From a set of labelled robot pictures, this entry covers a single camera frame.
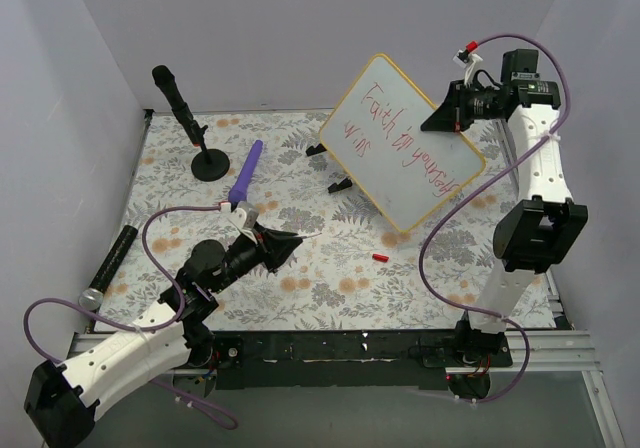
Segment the red marker cap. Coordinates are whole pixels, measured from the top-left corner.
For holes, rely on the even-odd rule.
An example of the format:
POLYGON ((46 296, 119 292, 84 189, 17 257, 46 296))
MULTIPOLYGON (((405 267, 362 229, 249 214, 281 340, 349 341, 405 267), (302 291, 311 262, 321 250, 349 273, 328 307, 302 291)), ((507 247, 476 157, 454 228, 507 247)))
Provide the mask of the red marker cap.
POLYGON ((386 255, 382 255, 382 254, 373 254, 372 255, 372 259, 379 261, 379 262, 383 262, 386 263, 389 260, 389 257, 386 255))

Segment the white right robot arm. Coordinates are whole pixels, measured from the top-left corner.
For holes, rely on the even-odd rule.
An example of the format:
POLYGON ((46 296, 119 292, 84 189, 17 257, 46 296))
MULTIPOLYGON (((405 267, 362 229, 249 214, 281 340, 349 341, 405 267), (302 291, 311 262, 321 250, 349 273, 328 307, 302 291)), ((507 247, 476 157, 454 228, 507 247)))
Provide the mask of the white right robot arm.
POLYGON ((503 354, 506 318, 534 279, 560 263, 588 220, 567 187, 554 128, 560 118, 557 83, 538 72, 539 53, 504 54, 498 80, 483 85, 473 46, 454 59, 464 77, 450 83, 441 106, 422 123, 424 132, 462 132, 480 120, 505 123, 515 156, 518 198, 493 235, 494 266, 476 304, 464 310, 445 352, 463 365, 503 354))

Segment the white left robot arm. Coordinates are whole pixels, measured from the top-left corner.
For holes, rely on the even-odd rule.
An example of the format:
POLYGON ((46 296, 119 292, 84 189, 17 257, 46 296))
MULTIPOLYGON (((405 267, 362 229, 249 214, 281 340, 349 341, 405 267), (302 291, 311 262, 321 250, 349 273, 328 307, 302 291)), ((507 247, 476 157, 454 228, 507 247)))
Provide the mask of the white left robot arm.
POLYGON ((135 321, 91 349, 35 368, 24 408, 50 447, 76 447, 113 405, 169 369, 213 367, 221 359, 204 321, 217 293, 255 267, 277 271, 302 236, 256 225, 229 246, 204 240, 165 290, 135 321))

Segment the yellow framed whiteboard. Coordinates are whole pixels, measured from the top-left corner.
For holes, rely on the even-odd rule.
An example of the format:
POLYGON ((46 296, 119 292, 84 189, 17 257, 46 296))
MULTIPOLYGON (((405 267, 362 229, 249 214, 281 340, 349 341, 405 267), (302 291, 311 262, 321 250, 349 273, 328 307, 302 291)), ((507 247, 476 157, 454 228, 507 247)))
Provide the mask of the yellow framed whiteboard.
POLYGON ((321 144, 399 232, 409 232, 485 169, 462 134, 424 132, 429 98, 383 53, 373 56, 319 131, 321 144))

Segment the white red marker pen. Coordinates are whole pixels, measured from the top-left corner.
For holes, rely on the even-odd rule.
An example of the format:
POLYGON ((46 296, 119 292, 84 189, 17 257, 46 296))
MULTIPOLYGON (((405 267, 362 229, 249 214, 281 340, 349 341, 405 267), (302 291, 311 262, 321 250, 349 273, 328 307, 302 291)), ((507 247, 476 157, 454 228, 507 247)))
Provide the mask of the white red marker pen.
POLYGON ((299 235, 298 238, 306 240, 306 239, 311 239, 311 238, 315 238, 320 236, 322 233, 318 232, 318 233, 313 233, 313 234, 308 234, 308 235, 299 235))

